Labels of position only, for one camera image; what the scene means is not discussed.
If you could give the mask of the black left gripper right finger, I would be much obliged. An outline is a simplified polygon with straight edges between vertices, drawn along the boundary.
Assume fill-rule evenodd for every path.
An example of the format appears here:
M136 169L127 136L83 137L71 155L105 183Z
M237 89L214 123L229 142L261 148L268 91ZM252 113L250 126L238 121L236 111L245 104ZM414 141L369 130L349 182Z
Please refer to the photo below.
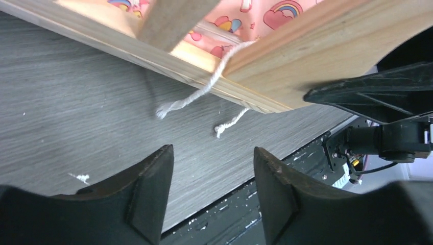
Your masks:
M267 244L432 244L432 182L395 181L356 194L254 149Z

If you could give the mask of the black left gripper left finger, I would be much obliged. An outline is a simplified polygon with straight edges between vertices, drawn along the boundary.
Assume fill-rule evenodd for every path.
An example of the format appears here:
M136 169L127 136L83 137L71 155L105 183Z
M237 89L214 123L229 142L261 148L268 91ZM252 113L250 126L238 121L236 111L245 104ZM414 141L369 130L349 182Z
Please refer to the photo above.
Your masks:
M159 244L173 169L167 144L71 195L2 185L1 244Z

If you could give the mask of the wooden slatted pet bed frame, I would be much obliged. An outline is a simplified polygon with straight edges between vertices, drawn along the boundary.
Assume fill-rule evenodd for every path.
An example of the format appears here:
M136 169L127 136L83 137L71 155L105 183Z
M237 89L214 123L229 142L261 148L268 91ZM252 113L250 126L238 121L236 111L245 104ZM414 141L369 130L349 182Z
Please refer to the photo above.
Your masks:
M1 1L1 10L201 88L219 59L182 38L216 1L169 4L142 20L106 1ZM237 52L211 92L261 113L301 108L314 85L363 75L431 26L432 1L323 1Z

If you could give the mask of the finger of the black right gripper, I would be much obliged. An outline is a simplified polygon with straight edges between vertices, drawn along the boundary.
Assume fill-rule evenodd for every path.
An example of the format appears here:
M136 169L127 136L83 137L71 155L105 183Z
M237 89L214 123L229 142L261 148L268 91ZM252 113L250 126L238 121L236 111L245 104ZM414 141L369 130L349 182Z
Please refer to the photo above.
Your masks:
M303 100L333 106L380 124L415 120L432 114L432 63L329 81L309 90Z

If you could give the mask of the pink unicorn print cushion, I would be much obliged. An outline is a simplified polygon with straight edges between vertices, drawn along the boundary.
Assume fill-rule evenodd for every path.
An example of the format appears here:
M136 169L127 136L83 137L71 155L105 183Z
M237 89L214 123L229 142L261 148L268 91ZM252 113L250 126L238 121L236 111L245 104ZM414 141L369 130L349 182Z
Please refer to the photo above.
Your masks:
M317 5L319 1L220 1L184 41L221 59L207 84L188 97L161 105L156 115L163 119L207 94L229 61L239 50L270 34Z

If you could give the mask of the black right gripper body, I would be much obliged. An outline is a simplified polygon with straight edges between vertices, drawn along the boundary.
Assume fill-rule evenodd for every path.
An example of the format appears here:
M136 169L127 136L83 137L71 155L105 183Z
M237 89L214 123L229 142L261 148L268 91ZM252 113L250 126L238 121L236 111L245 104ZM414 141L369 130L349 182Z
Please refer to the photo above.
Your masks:
M432 152L432 28L405 42L377 65L378 71L411 70L403 91L387 91L390 124L381 126L380 158L414 162Z

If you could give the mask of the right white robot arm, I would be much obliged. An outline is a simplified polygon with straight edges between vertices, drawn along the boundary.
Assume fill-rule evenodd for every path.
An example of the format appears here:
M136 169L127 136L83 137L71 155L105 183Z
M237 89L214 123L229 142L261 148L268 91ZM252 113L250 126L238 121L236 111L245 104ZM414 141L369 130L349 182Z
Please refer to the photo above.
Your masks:
M349 126L324 145L330 167L344 158L353 183L369 173L352 161L356 155L376 155L388 167L426 158L432 151L432 28L391 51L376 72L318 85L303 100L374 123Z

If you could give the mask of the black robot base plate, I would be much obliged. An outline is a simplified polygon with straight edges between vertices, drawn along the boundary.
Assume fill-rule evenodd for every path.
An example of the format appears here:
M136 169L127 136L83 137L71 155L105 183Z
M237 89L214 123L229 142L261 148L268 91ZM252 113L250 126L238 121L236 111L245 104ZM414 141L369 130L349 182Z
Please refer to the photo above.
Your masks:
M345 130L371 123L353 116L283 158L283 162L326 185L349 183L349 168L337 156ZM254 179L165 232L161 244L265 244L258 192Z

